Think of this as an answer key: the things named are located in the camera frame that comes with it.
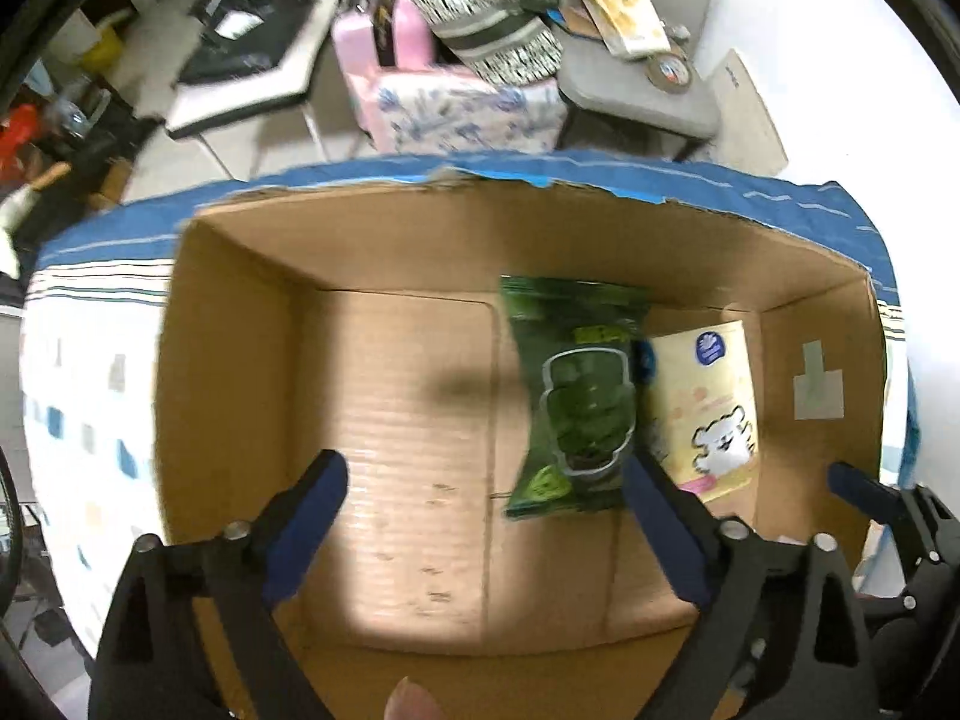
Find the yellow tissue pack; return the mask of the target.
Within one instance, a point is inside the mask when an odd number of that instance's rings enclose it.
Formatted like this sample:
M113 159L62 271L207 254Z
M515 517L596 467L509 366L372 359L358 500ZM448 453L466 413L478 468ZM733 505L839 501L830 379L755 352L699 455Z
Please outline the yellow tissue pack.
M757 405L743 323L647 342L644 444L672 481L701 500L745 488L758 472Z

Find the green snack packet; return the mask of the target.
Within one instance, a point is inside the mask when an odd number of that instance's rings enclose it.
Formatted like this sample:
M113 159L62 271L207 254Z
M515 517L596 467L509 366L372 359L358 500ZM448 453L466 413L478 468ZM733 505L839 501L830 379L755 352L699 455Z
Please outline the green snack packet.
M622 504L638 426L640 288L505 275L500 281L529 395L529 444L506 500L511 520Z

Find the open cardboard box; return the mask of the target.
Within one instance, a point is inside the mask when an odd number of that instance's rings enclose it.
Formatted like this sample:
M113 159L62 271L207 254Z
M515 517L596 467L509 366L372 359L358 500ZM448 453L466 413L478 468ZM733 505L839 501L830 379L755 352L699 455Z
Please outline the open cardboard box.
M833 461L880 460L884 332L855 263L610 197L376 187L210 208L182 234L156 364L164 529L211 535L320 450L345 457L342 512L278 612L337 717L379 717L410 678L457 718L630 718L688 632L630 515L505 516L530 416L503 275L631 284L658 335L742 322L758 472L715 511L861 551L866 519L827 488Z

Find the plaid checkered tablecloth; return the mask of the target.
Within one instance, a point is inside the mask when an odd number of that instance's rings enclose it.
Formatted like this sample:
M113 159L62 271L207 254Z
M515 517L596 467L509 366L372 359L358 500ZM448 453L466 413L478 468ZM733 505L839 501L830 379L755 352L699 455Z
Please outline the plaid checkered tablecloth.
M32 278L20 380L32 487L65 613L98 650L135 539L164 532L155 380L171 260L52 265Z

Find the white goose plush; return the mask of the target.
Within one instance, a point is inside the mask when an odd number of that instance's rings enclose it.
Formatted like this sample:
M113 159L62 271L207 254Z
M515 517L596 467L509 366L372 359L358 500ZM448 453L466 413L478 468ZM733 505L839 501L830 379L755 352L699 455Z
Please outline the white goose plush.
M49 169L36 177L34 181L21 185L10 195L2 200L0 206L0 223L2 223L2 234L0 234L0 255L2 261L3 275L18 280L20 278L20 259L14 252L13 234L20 229L21 223L25 221L26 216L39 202L39 195L46 188L52 187L62 177L68 176L71 171L71 165L60 161L50 166Z

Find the grey padded chair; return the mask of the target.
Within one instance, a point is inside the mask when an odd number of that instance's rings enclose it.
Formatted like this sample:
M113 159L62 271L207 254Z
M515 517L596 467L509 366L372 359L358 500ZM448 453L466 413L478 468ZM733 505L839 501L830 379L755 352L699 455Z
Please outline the grey padded chair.
M566 23L555 28L563 46L556 84L571 104L571 119L601 121L619 132L646 127L680 138L675 149L681 160L719 132L715 95L693 65L693 54L706 25L711 0L652 0L669 36L667 52L682 54L693 68L693 83L685 94L667 94L646 76L646 59L615 59L600 37L573 31L574 21L586 16L583 0L563 0Z

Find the floral blue white bag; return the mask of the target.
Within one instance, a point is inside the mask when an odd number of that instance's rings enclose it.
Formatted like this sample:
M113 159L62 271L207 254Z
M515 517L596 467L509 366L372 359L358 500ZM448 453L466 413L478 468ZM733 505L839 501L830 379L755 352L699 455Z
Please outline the floral blue white bag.
M568 118L551 78L493 86L452 67L350 75L347 83L358 125L381 154L547 153Z

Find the tape roll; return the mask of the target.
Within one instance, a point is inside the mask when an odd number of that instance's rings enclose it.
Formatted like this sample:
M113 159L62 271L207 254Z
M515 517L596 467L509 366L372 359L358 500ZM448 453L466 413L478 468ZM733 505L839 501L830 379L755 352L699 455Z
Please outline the tape roll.
M646 60L646 76L652 86L679 96L692 86L693 68L685 55L661 52Z

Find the red plastic bag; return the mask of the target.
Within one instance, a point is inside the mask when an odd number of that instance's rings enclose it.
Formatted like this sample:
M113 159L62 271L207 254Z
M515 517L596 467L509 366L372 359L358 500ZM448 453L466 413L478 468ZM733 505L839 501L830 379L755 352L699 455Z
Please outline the red plastic bag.
M36 138L39 130L41 114L34 104L21 104L10 112L0 137L0 174L3 182L13 181L23 174L18 153Z

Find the yellow bin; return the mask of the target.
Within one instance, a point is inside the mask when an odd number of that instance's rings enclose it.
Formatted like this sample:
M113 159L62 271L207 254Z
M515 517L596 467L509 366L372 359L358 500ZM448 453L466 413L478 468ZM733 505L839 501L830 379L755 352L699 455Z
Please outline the yellow bin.
M137 10L122 8L98 21L94 25L94 29L98 33L98 41L78 57L76 65L86 75L106 75L106 73L109 73L124 54L125 43L121 32L137 16L139 16Z

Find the pink suitcase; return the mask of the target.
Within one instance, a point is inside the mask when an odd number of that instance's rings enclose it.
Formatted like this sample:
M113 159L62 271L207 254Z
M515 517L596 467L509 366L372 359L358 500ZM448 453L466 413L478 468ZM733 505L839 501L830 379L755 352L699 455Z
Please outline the pink suitcase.
M364 96L383 71L436 64L434 34L412 0L343 0L332 25L338 68L361 132L370 135Z

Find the black plastic bag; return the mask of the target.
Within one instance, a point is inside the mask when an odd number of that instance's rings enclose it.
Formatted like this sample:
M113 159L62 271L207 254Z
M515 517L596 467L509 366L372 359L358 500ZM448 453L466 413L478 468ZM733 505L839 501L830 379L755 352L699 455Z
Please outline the black plastic bag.
M275 70L308 23L317 0L195 0L199 45L179 70L185 86L239 80Z

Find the yellow snack box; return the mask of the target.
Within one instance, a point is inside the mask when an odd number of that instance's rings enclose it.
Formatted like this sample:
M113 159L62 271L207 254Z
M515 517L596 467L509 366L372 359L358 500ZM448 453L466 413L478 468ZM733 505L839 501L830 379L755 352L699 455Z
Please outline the yellow snack box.
M652 0L583 0L583 4L615 59L641 60L670 49Z

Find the black white patterned bag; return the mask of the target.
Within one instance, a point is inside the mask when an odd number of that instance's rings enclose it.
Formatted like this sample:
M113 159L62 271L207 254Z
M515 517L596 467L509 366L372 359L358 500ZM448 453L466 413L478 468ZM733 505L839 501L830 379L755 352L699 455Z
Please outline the black white patterned bag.
M527 86L556 75L563 46L545 15L560 0L410 0L436 39L494 86Z

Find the white board against wall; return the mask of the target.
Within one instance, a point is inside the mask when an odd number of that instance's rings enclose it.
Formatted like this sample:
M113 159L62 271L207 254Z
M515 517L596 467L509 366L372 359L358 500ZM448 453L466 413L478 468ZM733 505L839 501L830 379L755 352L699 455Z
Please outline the white board against wall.
M754 176L776 177L788 165L788 154L752 76L735 50L729 50L711 71L708 86L715 95L721 126L695 151L693 160Z

